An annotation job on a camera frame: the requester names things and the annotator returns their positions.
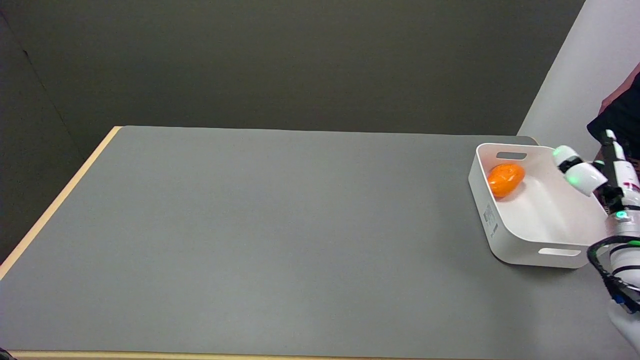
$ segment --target gray table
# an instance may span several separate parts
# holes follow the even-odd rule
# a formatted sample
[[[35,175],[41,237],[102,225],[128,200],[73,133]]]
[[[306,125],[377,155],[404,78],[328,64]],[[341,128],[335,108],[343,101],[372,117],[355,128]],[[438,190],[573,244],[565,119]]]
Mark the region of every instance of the gray table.
[[[0,346],[628,359],[596,272],[490,252],[505,136],[125,127],[0,283]]]

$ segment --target black wire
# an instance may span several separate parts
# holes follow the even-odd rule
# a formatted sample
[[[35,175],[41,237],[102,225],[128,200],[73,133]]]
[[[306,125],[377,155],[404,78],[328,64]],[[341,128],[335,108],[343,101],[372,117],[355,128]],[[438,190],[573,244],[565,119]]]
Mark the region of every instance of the black wire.
[[[614,299],[617,303],[624,303],[632,313],[636,311],[640,311],[640,304],[638,304],[634,299],[629,297],[623,289],[627,287],[627,284],[622,281],[619,277],[616,277],[610,274],[600,261],[598,260],[598,250],[600,250],[603,246],[612,245],[612,244],[626,244],[630,241],[637,241],[638,238],[634,236],[624,236],[624,235],[615,235],[610,236],[604,240],[600,240],[590,246],[587,249],[587,259],[593,265],[593,267],[598,270],[602,281],[604,282],[604,286],[607,288],[609,295]]]

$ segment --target person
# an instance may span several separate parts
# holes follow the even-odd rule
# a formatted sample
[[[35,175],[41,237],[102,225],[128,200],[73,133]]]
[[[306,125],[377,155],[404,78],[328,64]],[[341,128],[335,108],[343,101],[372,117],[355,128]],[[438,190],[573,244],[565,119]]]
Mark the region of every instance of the person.
[[[629,162],[640,172],[640,63],[602,101],[598,116],[587,125],[589,134],[598,141],[606,129],[613,130],[618,142],[625,145]],[[596,160],[601,159],[599,152]]]

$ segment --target orange object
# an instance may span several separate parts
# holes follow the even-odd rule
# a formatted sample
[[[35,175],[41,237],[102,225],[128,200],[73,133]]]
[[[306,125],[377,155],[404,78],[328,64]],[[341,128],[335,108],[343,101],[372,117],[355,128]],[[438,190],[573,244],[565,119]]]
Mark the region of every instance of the orange object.
[[[495,197],[505,197],[518,187],[525,171],[520,165],[501,164],[491,169],[486,178]]]

